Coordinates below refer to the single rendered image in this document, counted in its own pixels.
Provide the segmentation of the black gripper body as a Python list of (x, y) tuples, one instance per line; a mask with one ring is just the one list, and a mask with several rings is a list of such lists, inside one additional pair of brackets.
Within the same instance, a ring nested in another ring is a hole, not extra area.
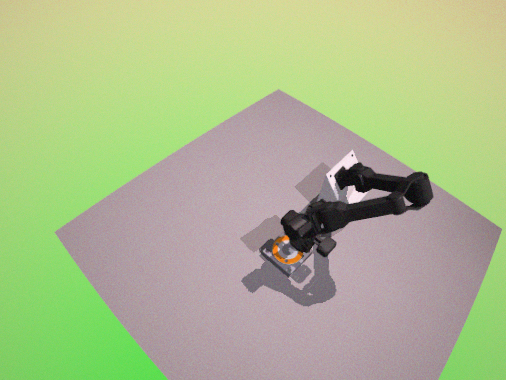
[[(294, 217), (299, 215), (296, 211), (290, 210), (285, 216), (281, 219), (281, 225), (284, 226), (287, 222), (292, 220)], [(329, 237), (329, 235), (323, 240), (320, 238), (321, 234), (315, 235), (314, 230), (311, 230), (312, 233), (314, 233), (314, 241), (312, 244), (317, 244), (317, 252), (323, 256), (326, 257), (335, 247), (336, 247), (336, 241), (334, 241), (332, 238)]]

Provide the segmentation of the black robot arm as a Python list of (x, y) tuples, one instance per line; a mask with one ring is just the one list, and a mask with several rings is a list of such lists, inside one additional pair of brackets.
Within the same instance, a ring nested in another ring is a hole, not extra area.
[[(391, 194), (352, 204), (326, 202), (324, 199), (310, 204), (306, 213), (300, 213), (283, 226), (291, 245), (301, 253), (308, 253), (312, 248), (311, 243), (315, 237), (311, 230), (314, 230), (315, 235), (324, 235), (344, 228), (351, 221), (390, 214), (402, 215), (409, 210), (419, 211), (433, 199), (429, 175), (422, 171), (414, 172), (408, 177), (376, 174), (360, 162), (349, 169), (342, 166), (334, 176), (340, 190), (354, 185), (357, 192), (377, 189)], [(404, 198), (413, 204), (406, 206)], [(324, 228), (321, 228), (321, 224)]]

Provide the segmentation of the orange round plate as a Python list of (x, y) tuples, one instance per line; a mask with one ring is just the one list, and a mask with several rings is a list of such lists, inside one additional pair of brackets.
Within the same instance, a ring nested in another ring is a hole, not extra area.
[[(279, 244), (276, 246), (276, 244)], [(292, 265), (292, 264), (295, 264), (297, 263), (301, 258), (302, 258), (302, 255), (303, 253), (301, 253), (300, 251), (297, 251), (295, 248), (294, 248), (294, 251), (292, 254), (290, 255), (286, 255), (283, 251), (282, 251), (282, 248), (285, 244), (291, 244), (290, 241), (289, 241), (289, 238), (287, 236), (283, 236), (279, 239), (277, 239), (273, 245), (273, 254), (274, 254), (274, 257), (282, 264), (285, 264), (285, 265)], [(287, 262), (285, 262), (285, 260), (287, 260)]]

